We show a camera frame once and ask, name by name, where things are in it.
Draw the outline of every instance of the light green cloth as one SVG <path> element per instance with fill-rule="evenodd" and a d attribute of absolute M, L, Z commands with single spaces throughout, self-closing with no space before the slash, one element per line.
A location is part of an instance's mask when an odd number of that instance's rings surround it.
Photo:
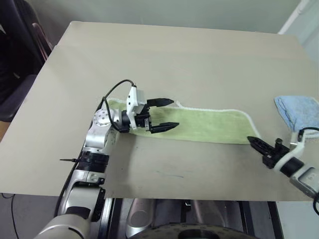
<path fill-rule="evenodd" d="M 124 110 L 126 105 L 109 100 L 111 108 Z M 249 116 L 241 111 L 210 111 L 182 107 L 151 107 L 152 125 L 163 122 L 178 122 L 179 125 L 167 132 L 150 133 L 145 128 L 130 133 L 177 140 L 211 143 L 249 144 L 247 136 L 259 136 Z"/>

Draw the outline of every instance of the blue cloth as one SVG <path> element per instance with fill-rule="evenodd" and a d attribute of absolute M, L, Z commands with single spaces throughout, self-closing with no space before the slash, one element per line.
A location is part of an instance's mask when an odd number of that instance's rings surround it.
<path fill-rule="evenodd" d="M 277 109 L 293 132 L 305 127 L 319 127 L 319 104 L 307 96 L 278 96 L 275 98 Z"/>

